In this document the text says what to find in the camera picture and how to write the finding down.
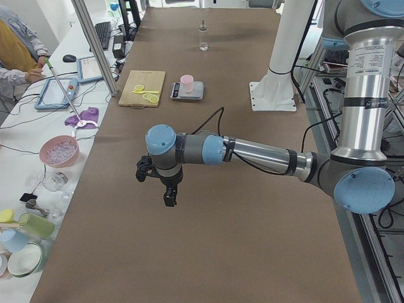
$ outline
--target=glass bottle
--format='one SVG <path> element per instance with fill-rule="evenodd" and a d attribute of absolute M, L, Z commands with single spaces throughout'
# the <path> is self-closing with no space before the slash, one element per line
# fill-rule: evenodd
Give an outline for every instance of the glass bottle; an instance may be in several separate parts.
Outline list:
<path fill-rule="evenodd" d="M 199 26 L 199 49 L 201 51 L 208 50 L 208 28 L 204 20 L 202 20 L 202 24 Z"/>

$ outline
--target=wooden cutting board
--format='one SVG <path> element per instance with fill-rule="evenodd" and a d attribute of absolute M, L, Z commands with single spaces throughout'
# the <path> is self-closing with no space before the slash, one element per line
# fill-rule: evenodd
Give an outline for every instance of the wooden cutting board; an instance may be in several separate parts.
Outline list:
<path fill-rule="evenodd" d="M 164 78 L 165 71 L 131 71 L 118 104 L 130 107 L 158 107 L 160 101 L 151 103 L 144 99 L 143 95 L 132 91 L 136 85 L 144 85 L 144 90 L 158 90 L 160 93 L 155 95 L 160 98 Z"/>

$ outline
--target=black box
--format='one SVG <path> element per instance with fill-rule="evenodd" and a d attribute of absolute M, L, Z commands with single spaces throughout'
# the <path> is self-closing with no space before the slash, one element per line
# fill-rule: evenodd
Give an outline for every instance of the black box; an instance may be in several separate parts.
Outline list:
<path fill-rule="evenodd" d="M 114 57 L 119 59 L 125 57 L 124 36 L 114 36 L 114 44 L 112 44 L 112 53 Z"/>

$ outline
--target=person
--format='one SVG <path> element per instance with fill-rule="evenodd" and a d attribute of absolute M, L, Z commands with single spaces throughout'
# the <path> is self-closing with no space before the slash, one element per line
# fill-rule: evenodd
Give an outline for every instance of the person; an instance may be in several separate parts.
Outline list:
<path fill-rule="evenodd" d="M 17 101 L 20 96 L 15 88 L 42 79 L 46 57 L 48 50 L 36 33 L 0 5 L 0 98 Z"/>

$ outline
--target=purple cloth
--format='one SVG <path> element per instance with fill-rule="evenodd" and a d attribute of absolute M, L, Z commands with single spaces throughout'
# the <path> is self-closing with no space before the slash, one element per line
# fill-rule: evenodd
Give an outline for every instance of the purple cloth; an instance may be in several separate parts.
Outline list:
<path fill-rule="evenodd" d="M 80 118 L 83 120 L 91 120 L 94 122 L 98 122 L 98 116 L 99 116 L 100 112 L 98 111 L 98 108 L 96 107 L 89 107 L 87 110 L 83 110 L 80 113 Z M 78 118 L 76 115 L 73 115 L 71 117 L 68 117 L 65 122 L 64 125 L 70 125 L 72 127 L 75 127 L 78 123 Z M 85 126 L 83 126 L 82 128 L 77 128 L 77 129 L 95 129 L 96 127 L 93 124 L 87 124 Z"/>

